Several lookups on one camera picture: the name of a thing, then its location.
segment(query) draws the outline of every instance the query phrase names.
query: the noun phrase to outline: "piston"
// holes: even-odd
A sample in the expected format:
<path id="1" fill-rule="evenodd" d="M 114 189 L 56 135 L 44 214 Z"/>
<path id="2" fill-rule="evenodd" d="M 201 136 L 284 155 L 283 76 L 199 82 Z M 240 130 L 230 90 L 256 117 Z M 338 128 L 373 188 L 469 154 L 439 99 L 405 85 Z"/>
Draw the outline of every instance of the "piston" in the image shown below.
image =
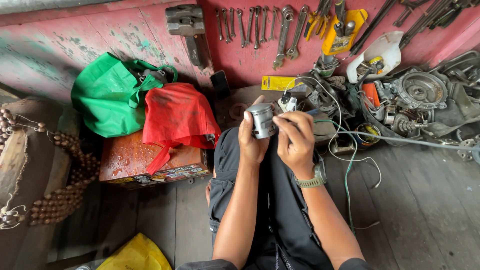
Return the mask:
<path id="1" fill-rule="evenodd" d="M 273 111 L 270 103 L 259 103 L 246 109 L 252 114 L 252 135 L 257 139 L 263 139 L 275 134 L 275 126 L 272 121 Z"/>

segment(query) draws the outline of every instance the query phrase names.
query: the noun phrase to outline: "combination wrench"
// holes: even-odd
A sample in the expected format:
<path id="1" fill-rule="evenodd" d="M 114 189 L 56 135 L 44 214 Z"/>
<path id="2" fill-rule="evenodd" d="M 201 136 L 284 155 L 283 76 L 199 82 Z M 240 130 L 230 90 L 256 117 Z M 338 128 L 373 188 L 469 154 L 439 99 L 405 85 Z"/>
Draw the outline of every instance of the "combination wrench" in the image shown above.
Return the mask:
<path id="1" fill-rule="evenodd" d="M 265 43 L 265 24 L 267 22 L 267 12 L 268 12 L 268 6 L 264 6 L 262 9 L 262 38 L 260 39 L 260 44 Z"/>
<path id="2" fill-rule="evenodd" d="M 253 18 L 253 12 L 255 11 L 254 7 L 250 7 L 248 9 L 250 11 L 250 17 L 248 17 L 248 30 L 247 30 L 247 38 L 245 39 L 245 44 L 250 45 L 250 32 L 252 29 L 252 18 Z"/>
<path id="3" fill-rule="evenodd" d="M 230 12 L 230 37 L 236 37 L 235 34 L 235 27 L 233 24 L 233 8 L 229 8 L 228 11 Z"/>
<path id="4" fill-rule="evenodd" d="M 273 70 L 276 71 L 278 67 L 283 65 L 283 59 L 285 58 L 284 49 L 287 41 L 288 28 L 290 22 L 293 20 L 292 6 L 286 5 L 282 9 L 282 26 L 280 28 L 280 37 L 278 38 L 278 49 L 276 52 L 275 61 L 273 61 Z"/>
<path id="5" fill-rule="evenodd" d="M 243 25 L 242 25 L 242 20 L 241 20 L 241 14 L 242 14 L 241 9 L 237 9 L 237 17 L 239 19 L 239 31 L 240 31 L 241 47 L 245 48 L 245 38 L 243 37 Z"/>
<path id="6" fill-rule="evenodd" d="M 258 15 L 260 14 L 261 9 L 261 6 L 255 7 L 255 45 L 253 46 L 254 49 L 258 49 Z"/>
<path id="7" fill-rule="evenodd" d="M 232 40 L 230 39 L 230 36 L 229 36 L 229 34 L 228 34 L 227 9 L 226 9 L 226 8 L 223 8 L 223 9 L 222 9 L 222 13 L 223 13 L 223 22 L 225 23 L 225 36 L 227 37 L 227 39 L 225 40 L 225 42 L 228 44 L 229 42 L 232 42 Z"/>
<path id="8" fill-rule="evenodd" d="M 278 10 L 278 8 L 276 6 L 273 6 L 273 9 L 272 9 L 272 12 L 273 12 L 273 15 L 272 15 L 272 28 L 270 28 L 270 37 L 268 38 L 268 41 L 270 40 L 274 40 L 274 37 L 273 37 L 273 29 L 274 29 L 274 26 L 275 26 L 275 17 L 276 17 L 276 11 Z"/>
<path id="9" fill-rule="evenodd" d="M 222 26 L 220 25 L 220 14 L 218 14 L 218 9 L 215 9 L 216 23 L 218 24 L 218 33 L 220 34 L 220 40 L 223 40 L 222 36 Z"/>
<path id="10" fill-rule="evenodd" d="M 297 44 L 300 39 L 300 34 L 303 29 L 303 24 L 305 23 L 305 19 L 307 18 L 308 14 L 308 6 L 303 5 L 300 9 L 299 20 L 297 21 L 297 28 L 295 28 L 295 35 L 293 37 L 292 46 L 287 50 L 285 53 L 286 55 L 290 56 L 290 60 L 295 60 L 299 56 L 299 51 L 297 49 Z"/>

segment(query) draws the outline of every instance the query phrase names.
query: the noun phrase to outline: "black pants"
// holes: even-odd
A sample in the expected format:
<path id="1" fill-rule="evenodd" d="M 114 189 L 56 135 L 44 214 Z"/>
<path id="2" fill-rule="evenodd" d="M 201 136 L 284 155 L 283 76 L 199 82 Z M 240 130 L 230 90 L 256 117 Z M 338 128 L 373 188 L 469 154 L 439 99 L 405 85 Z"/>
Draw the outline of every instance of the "black pants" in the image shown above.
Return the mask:
<path id="1" fill-rule="evenodd" d="M 307 204 L 293 172 L 278 156 L 277 147 L 278 136 L 274 135 L 260 164 L 255 234 L 247 264 L 257 256 L 274 256 L 277 240 L 296 261 L 312 269 L 333 269 L 313 231 Z M 212 178 L 209 208 L 212 244 L 232 196 L 239 159 L 238 128 L 231 128 L 220 136 L 214 155 L 216 178 Z M 315 152 L 314 163 L 320 159 Z"/>

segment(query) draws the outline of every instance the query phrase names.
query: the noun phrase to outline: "white plastic container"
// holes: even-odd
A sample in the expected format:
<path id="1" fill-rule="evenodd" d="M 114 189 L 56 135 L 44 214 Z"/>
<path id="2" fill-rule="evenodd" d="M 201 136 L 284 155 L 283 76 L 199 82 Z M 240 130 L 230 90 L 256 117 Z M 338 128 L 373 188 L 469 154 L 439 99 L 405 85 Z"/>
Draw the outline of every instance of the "white plastic container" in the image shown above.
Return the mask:
<path id="1" fill-rule="evenodd" d="M 355 84 L 359 78 L 357 76 L 357 67 L 364 60 L 371 60 L 377 56 L 381 56 L 384 61 L 383 72 L 380 74 L 370 74 L 367 79 L 375 79 L 386 76 L 387 73 L 392 71 L 396 66 L 400 64 L 402 55 L 400 53 L 400 40 L 403 36 L 403 31 L 392 31 L 385 33 L 377 38 L 368 48 L 363 51 L 355 60 L 353 60 L 347 66 L 347 77 L 351 84 Z"/>

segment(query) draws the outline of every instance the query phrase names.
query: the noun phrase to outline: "watch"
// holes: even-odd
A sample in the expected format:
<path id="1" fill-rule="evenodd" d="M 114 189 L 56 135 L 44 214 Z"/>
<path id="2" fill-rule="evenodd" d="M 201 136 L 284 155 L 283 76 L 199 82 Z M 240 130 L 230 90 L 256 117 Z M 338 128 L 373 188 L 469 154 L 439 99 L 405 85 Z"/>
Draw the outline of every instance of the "watch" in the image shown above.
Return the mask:
<path id="1" fill-rule="evenodd" d="M 296 176 L 295 182 L 297 185 L 301 188 L 311 188 L 311 187 L 316 187 L 316 186 L 321 186 L 323 184 L 327 183 L 327 177 L 325 175 L 325 166 L 323 160 L 317 164 L 315 164 L 314 167 L 315 170 L 315 177 L 313 177 L 310 180 L 298 180 Z"/>

